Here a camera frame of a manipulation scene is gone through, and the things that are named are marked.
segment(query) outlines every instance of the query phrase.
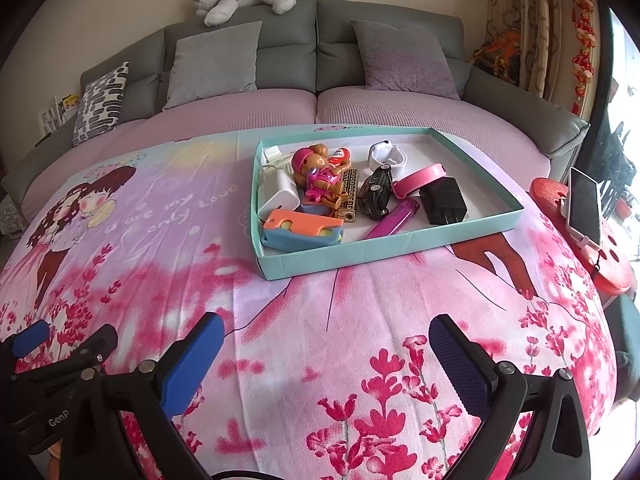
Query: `sofa backrest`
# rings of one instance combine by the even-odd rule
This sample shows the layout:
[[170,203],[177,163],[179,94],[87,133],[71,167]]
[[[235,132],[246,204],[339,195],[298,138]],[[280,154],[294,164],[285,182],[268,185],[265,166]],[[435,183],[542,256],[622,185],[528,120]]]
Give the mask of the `sofa backrest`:
[[[350,22],[356,19],[428,28],[440,41],[462,94],[469,67],[461,61],[455,64],[464,56],[464,36],[462,20],[452,16],[345,0],[298,0],[293,9],[281,15],[266,5],[241,7],[219,28],[262,22],[255,67],[258,88],[321,92],[364,84],[360,51]],[[129,61],[120,121],[149,118],[166,103],[176,42],[212,30],[201,16],[157,30],[82,73],[81,92],[87,83]]]

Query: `pink bracelet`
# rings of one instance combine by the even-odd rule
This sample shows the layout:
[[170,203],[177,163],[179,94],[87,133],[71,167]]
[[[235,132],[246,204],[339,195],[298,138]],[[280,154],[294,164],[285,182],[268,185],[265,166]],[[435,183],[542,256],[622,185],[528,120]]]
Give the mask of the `pink bracelet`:
[[445,173],[442,164],[433,164],[404,177],[402,180],[396,180],[391,187],[396,198],[404,200],[425,184],[438,180],[443,176],[447,176],[447,173]]

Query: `white power adapter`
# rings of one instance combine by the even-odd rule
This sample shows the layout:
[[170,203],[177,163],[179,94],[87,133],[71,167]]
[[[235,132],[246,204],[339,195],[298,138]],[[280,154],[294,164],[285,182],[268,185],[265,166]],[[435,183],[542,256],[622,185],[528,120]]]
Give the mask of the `white power adapter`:
[[258,217],[263,222],[274,209],[295,211],[300,206],[300,197],[293,177],[284,170],[264,173],[258,186]]

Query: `white phone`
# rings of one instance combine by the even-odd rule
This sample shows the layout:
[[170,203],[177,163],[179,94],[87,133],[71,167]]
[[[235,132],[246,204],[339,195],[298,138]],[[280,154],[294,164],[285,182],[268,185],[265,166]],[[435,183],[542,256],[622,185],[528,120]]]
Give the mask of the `white phone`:
[[602,244],[600,184],[583,172],[571,168],[564,212],[567,231],[580,247],[588,245],[599,251]]

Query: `toy monkey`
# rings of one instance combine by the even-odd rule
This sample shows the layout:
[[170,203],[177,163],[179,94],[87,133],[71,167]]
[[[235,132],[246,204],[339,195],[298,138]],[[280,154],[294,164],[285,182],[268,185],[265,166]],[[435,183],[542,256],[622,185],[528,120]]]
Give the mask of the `toy monkey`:
[[291,160],[293,178],[296,184],[306,189],[308,199],[338,209],[342,200],[348,198],[346,193],[342,193],[341,181],[342,172],[351,167],[351,161],[345,158],[334,166],[328,158],[329,150],[324,144],[300,148]]

